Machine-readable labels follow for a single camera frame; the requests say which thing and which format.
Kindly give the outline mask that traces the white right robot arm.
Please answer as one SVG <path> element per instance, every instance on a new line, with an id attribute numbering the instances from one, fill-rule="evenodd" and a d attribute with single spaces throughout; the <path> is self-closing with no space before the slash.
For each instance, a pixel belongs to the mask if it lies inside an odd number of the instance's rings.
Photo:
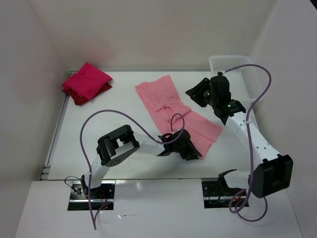
<path id="1" fill-rule="evenodd" d="M 204 78 L 187 90 L 186 95 L 202 108 L 210 105 L 215 116 L 237 136 L 246 149 L 253 152 L 253 168 L 250 172 L 232 169 L 218 175 L 217 189 L 221 194 L 228 195 L 235 188 L 240 188 L 250 190 L 257 198 L 263 198 L 289 187 L 292 158 L 274 149 L 247 118 L 245 107 L 231 98 L 229 81 L 222 72 L 211 79 Z"/>

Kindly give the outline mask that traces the magenta t shirt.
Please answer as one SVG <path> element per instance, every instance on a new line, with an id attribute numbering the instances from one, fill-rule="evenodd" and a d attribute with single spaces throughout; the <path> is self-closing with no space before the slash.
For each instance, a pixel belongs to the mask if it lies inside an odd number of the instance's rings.
<path id="1" fill-rule="evenodd" d="M 71 89 L 79 96 L 92 100 L 100 88 L 111 81 L 112 77 L 86 62 L 62 86 L 63 89 Z"/>

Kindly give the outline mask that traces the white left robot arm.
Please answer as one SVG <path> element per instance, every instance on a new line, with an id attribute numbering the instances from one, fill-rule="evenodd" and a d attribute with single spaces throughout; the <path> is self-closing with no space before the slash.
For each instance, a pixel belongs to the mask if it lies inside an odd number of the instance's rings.
<path id="1" fill-rule="evenodd" d="M 88 172 L 80 178 L 81 192 L 87 198 L 98 195 L 102 180 L 111 167 L 121 164 L 135 152 L 156 157 L 165 157 L 174 153 L 185 161 L 202 157 L 192 143 L 189 132 L 185 129 L 151 139 L 134 132 L 129 125 L 124 125 L 101 137 L 96 151 L 97 157 L 89 165 Z"/>

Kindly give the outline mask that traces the light pink t shirt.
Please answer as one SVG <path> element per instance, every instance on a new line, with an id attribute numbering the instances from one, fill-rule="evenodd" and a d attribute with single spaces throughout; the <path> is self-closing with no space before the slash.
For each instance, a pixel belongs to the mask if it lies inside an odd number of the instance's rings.
<path id="1" fill-rule="evenodd" d="M 179 130 L 183 122 L 176 114 L 182 114 L 185 129 L 189 132 L 193 145 L 201 153 L 200 159 L 203 160 L 220 136 L 222 127 L 183 104 L 169 75 L 153 82 L 143 82 L 135 86 L 135 89 L 162 134 L 170 133 L 173 129 Z"/>

